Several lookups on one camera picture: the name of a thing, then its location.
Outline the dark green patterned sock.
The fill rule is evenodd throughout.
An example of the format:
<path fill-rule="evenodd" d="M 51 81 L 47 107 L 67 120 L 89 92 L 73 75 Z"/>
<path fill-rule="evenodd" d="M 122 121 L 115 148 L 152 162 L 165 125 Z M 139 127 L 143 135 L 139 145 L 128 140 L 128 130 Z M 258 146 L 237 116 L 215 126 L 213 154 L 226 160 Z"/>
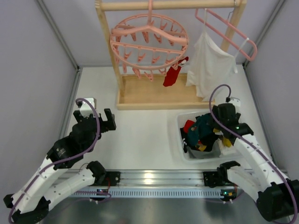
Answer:
<path fill-rule="evenodd" d="M 210 128 L 206 124 L 193 124 L 187 133 L 187 140 L 191 146 L 196 146 L 198 142 L 210 133 Z"/>

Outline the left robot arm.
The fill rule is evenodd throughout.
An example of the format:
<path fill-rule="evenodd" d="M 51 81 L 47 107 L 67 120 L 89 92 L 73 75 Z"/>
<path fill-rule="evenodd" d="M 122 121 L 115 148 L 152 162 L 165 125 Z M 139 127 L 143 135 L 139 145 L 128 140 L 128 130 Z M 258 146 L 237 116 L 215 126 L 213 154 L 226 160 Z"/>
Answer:
<path fill-rule="evenodd" d="M 30 180 L 14 194 L 3 199 L 10 208 L 11 224 L 36 224 L 62 200 L 90 185 L 100 185 L 107 179 L 107 171 L 99 161 L 92 161 L 86 168 L 60 184 L 55 181 L 93 151 L 102 133 L 116 130 L 115 116 L 106 108 L 107 120 L 100 114 L 76 110 L 77 123 L 70 134 L 57 140 L 46 154 L 41 166 Z"/>

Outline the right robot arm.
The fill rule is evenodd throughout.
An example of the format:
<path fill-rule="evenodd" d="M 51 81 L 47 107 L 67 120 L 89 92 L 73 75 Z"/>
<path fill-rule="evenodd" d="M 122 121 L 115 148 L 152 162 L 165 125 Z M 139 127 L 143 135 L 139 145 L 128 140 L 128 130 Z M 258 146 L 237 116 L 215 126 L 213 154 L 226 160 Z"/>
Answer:
<path fill-rule="evenodd" d="M 266 221 L 293 216 L 290 222 L 294 223 L 299 213 L 299 181 L 287 177 L 267 156 L 250 126 L 239 121 L 241 115 L 235 105 L 210 105 L 209 111 L 210 126 L 241 153 L 254 171 L 251 175 L 240 163 L 225 162 L 217 168 L 221 180 L 236 184 L 249 195 Z"/>

